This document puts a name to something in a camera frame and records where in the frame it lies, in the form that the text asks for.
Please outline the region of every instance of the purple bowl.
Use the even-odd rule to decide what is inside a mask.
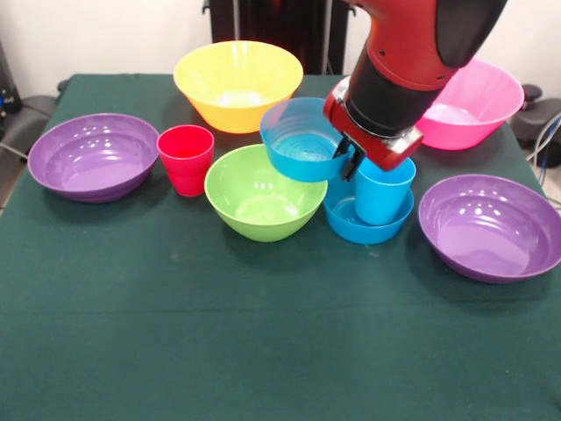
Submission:
[[[104,203],[133,191],[158,159],[158,131],[125,114],[74,118],[43,134],[27,166],[41,185],[78,202]]]
[[[424,235],[443,261],[476,281],[512,283],[561,261],[561,217],[534,190],[491,175],[442,180],[419,203]]]

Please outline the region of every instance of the blue bowl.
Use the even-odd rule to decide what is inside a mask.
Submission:
[[[397,234],[413,210],[413,202],[413,192],[410,189],[390,224],[369,225],[355,211],[355,181],[336,179],[329,183],[323,206],[327,221],[337,235],[357,244],[379,244]]]
[[[292,98],[269,109],[260,124],[261,139],[273,167],[298,182],[338,178],[353,149],[333,159],[342,139],[323,115],[322,98]]]

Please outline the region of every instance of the green tablecloth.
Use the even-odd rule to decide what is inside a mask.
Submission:
[[[296,95],[336,81],[306,77]],[[101,111],[203,124],[169,75],[78,75],[50,126]],[[259,142],[215,134],[218,153]],[[466,172],[539,189],[507,126],[414,159],[417,202]],[[160,163],[103,205],[26,173],[0,218],[0,419],[559,420],[559,275],[469,281],[415,213],[380,246],[340,239],[323,209],[287,240],[251,242],[204,196],[177,196]]]

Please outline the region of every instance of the plastic cup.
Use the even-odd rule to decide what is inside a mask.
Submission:
[[[390,224],[415,178],[415,163],[407,158],[399,167],[384,171],[365,159],[356,175],[356,211],[370,225]]]
[[[198,125],[178,125],[158,139],[158,152],[169,181],[180,196],[200,196],[214,157],[214,136]]]

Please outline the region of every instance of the plastic bowl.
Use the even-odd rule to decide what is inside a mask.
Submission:
[[[197,48],[174,69],[175,85],[202,118],[230,133],[256,132],[265,111],[290,98],[302,78],[302,64],[296,57],[257,41]]]
[[[417,123],[423,144],[461,150],[478,145],[524,102],[521,84],[501,68],[472,59],[444,87]]]
[[[401,203],[394,220],[388,225],[369,225],[355,211],[355,182],[340,179],[330,181],[323,206],[331,229],[340,237],[357,244],[379,244],[399,232],[413,210],[411,189]]]
[[[419,204],[424,235],[451,268],[511,283],[561,261],[561,216],[534,190],[491,175],[442,180]]]
[[[323,115],[322,98],[292,98],[265,113],[259,128],[277,171],[298,182],[339,177],[353,150],[332,159],[341,134]]]
[[[44,133],[29,152],[32,177],[78,202],[116,200],[137,188],[158,159],[158,131],[125,114],[92,114]]]
[[[218,216],[234,231],[270,242],[297,232],[314,216],[327,182],[291,180],[273,168],[263,145],[251,145],[219,158],[204,188]]]

